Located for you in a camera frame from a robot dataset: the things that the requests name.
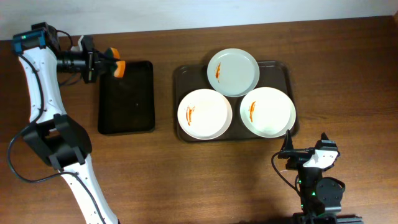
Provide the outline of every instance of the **brown wooden surface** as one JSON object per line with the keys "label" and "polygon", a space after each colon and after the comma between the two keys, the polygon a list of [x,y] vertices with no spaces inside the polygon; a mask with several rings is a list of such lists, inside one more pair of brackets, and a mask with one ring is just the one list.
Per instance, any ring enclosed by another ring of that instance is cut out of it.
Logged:
{"label": "brown wooden surface", "polygon": [[[179,141],[172,75],[230,47],[280,60],[290,68],[300,120],[295,147],[314,146],[325,131],[340,148],[325,175],[347,185],[342,214],[397,223],[397,43],[393,17],[95,35],[100,50],[116,47],[126,60],[154,64],[156,130],[103,136],[96,130],[98,85],[79,83],[61,94],[68,114],[90,135],[98,182],[122,224],[264,221],[300,211],[299,198],[270,164],[282,140]],[[30,185],[8,169],[6,146],[28,122],[29,97],[10,42],[0,42],[0,55],[1,223],[84,223],[64,180]],[[22,141],[12,159],[26,177],[54,173]],[[281,170],[284,164],[277,161]],[[296,175],[283,174],[291,181]]]}

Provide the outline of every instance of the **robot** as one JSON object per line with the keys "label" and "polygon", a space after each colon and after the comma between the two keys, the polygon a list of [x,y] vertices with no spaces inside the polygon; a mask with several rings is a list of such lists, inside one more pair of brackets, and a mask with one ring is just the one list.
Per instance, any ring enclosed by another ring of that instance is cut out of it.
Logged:
{"label": "robot", "polygon": [[[122,78],[126,63],[120,60],[116,49],[109,48],[104,53],[97,51],[90,36],[81,36],[78,46],[73,46],[70,39],[70,48],[62,51],[58,32],[64,33],[43,22],[13,37],[14,51],[24,67],[29,88],[30,123],[11,140],[7,149],[8,165],[18,178],[28,183],[63,177],[87,223],[120,224],[96,180],[90,156],[90,137],[63,107],[57,72],[80,73],[85,83],[95,83],[105,74]],[[12,146],[19,137],[23,137],[42,161],[58,173],[39,180],[19,175],[10,158]],[[294,185],[275,167],[276,156],[288,159],[287,169],[298,171]],[[272,156],[271,164],[301,199],[303,213],[294,214],[292,223],[363,223],[360,217],[337,218],[345,184],[331,177],[322,177],[322,172],[332,168],[339,156],[335,142],[330,141],[326,134],[322,134],[313,148],[294,149],[290,132],[286,132],[282,149]]]}

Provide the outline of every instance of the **black tray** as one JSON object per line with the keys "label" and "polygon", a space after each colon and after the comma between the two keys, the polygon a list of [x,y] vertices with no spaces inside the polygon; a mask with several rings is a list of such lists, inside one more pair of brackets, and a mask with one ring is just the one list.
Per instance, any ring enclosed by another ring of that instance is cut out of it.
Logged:
{"label": "black tray", "polygon": [[[292,88],[289,80],[289,70],[287,67],[277,61],[261,61],[258,62],[260,67],[260,79],[256,86],[258,87],[273,87],[284,92],[293,101]],[[244,96],[228,97],[229,103],[233,110],[233,117],[231,125],[228,130],[221,136],[211,140],[199,140],[189,136],[179,125],[177,119],[177,108],[182,99],[193,90],[202,88],[213,89],[207,79],[207,65],[186,65],[177,70],[174,77],[175,81],[175,111],[174,115],[177,122],[177,136],[185,142],[205,142],[205,141],[225,141],[225,140],[244,140],[244,139],[266,139],[253,134],[243,124],[239,115],[239,107]],[[296,120],[293,128],[290,130],[294,135],[299,130],[299,122]]]}

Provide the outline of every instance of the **table surface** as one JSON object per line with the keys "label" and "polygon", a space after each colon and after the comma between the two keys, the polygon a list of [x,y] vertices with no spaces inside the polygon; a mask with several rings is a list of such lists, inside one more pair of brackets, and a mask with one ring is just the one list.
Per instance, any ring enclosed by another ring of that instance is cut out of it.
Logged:
{"label": "table surface", "polygon": [[[257,60],[280,60],[290,68],[300,120],[294,146],[312,147],[322,132],[339,146],[341,157],[325,175],[347,186],[341,214],[397,223],[397,35],[393,17],[94,35],[99,50],[115,47],[125,60],[154,64],[156,129],[149,134],[101,135],[98,84],[62,87],[61,94],[69,116],[90,135],[98,182],[122,224],[267,221],[300,211],[296,193],[270,163],[283,140],[181,142],[172,76],[181,65],[207,63],[231,47]],[[63,179],[25,184],[8,169],[6,147],[30,114],[24,73],[11,50],[10,42],[0,42],[2,223],[84,223]],[[31,179],[54,173],[21,140],[12,160]],[[280,170],[284,164],[277,161]],[[296,175],[283,174],[291,181]]]}

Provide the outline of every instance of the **orange object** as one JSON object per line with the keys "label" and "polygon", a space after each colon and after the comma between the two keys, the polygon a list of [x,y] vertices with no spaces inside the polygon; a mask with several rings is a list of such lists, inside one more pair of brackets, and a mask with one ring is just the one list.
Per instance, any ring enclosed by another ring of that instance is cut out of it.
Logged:
{"label": "orange object", "polygon": [[221,62],[217,65],[216,68],[216,79],[218,80],[218,83],[220,83],[220,71],[221,71]]}
{"label": "orange object", "polygon": [[117,49],[114,49],[113,47],[110,47],[110,49],[112,50],[113,57],[116,59],[120,59],[119,51]]}
{"label": "orange object", "polygon": [[195,110],[195,106],[191,109],[189,106],[187,108],[187,121],[188,121],[188,125],[191,126],[191,122],[192,122],[192,112]]}
{"label": "orange object", "polygon": [[250,106],[250,120],[253,123],[253,112],[254,112],[254,107],[256,106],[256,102],[254,101],[253,103],[251,103]]}
{"label": "orange object", "polygon": [[123,78],[124,71],[126,69],[126,62],[125,61],[118,61],[116,62],[118,68],[114,71],[113,76],[116,78]]}

